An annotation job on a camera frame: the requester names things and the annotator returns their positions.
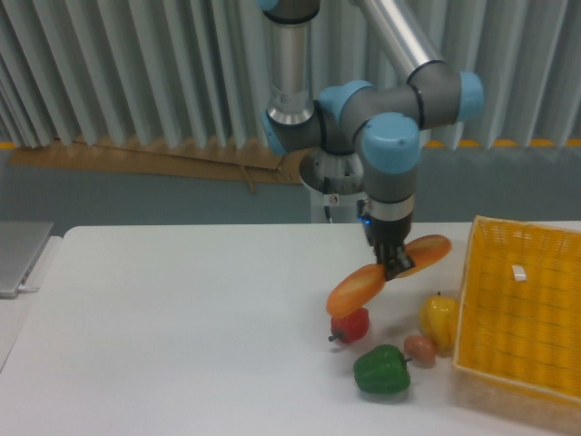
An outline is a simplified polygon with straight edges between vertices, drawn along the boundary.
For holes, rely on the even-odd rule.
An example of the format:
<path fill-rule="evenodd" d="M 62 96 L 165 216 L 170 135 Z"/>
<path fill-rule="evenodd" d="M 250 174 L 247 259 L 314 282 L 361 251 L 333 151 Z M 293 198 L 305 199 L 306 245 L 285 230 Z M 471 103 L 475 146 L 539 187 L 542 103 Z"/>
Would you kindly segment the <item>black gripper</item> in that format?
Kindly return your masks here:
<path fill-rule="evenodd" d="M 408 201 L 382 203 L 372 198 L 357 201 L 358 218 L 377 263 L 384 264 L 386 280 L 393 280 L 415 266 L 404 247 L 413 216 L 413 207 L 406 205 Z"/>

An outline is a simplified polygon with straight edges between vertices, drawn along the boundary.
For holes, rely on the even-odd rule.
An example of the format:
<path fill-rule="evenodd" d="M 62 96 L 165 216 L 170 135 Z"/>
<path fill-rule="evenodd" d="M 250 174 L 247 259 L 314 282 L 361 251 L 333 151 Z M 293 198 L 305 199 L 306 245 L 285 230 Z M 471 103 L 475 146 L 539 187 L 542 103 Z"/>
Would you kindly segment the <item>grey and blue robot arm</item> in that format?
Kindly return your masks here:
<path fill-rule="evenodd" d="M 406 252 L 414 208 L 423 130 L 478 117 L 485 93 L 472 72 L 456 72 L 400 1 L 361 1 L 359 10 L 401 78 L 378 89 L 364 80 L 310 91 L 310 23 L 316 1 L 261 1 L 271 26 L 271 96 L 261 120 L 273 152 L 319 147 L 330 155 L 356 154 L 362 191 L 358 203 L 369 245 L 385 280 L 409 271 Z"/>

